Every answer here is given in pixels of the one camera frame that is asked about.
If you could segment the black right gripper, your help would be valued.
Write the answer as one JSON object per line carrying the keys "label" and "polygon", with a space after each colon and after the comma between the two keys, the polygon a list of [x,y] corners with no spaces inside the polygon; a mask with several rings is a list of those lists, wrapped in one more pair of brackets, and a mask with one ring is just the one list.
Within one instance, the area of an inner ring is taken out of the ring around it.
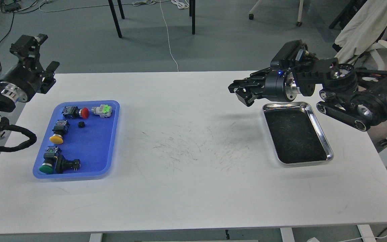
{"label": "black right gripper", "polygon": [[234,92],[238,100],[249,107],[256,99],[261,98],[273,102],[292,102],[296,94],[292,93],[286,84],[286,78],[281,71],[267,67],[251,73],[247,78],[234,80],[228,90]]}

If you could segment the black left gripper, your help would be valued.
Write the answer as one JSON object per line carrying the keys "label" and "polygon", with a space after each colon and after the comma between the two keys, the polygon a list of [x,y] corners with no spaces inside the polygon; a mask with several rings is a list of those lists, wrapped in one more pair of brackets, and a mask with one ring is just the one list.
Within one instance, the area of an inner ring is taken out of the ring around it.
{"label": "black left gripper", "polygon": [[46,34],[22,35],[11,44],[9,51],[18,62],[0,79],[1,94],[14,102],[27,103],[36,93],[46,94],[56,83],[55,71],[60,63],[52,61],[46,69],[40,63],[40,47]]}

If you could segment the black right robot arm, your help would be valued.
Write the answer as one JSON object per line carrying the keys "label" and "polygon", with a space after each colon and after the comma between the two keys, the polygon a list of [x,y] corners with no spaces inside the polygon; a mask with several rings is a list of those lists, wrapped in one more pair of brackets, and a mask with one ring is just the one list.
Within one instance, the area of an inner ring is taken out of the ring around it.
{"label": "black right robot arm", "polygon": [[228,86],[246,106],[256,99],[292,102],[296,95],[312,96],[317,84],[317,109],[361,131],[387,120],[387,71],[355,68],[338,59],[319,59],[301,40],[284,44],[270,67],[235,80]]}

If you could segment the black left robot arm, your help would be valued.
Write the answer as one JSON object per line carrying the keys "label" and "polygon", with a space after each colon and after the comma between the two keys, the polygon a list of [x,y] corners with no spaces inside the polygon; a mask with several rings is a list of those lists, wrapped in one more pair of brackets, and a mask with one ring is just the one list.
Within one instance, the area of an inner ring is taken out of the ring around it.
{"label": "black left robot arm", "polygon": [[[27,103],[35,94],[46,94],[56,83],[55,70],[59,62],[52,61],[46,69],[40,63],[40,47],[48,39],[46,34],[37,36],[22,35],[10,47],[10,52],[18,58],[2,79],[0,79],[0,112],[12,112],[16,103]],[[15,147],[1,147],[0,152],[12,153],[24,150],[37,141],[36,135],[30,130],[9,123],[9,119],[0,115],[0,140],[6,131],[19,132],[28,140]]]}

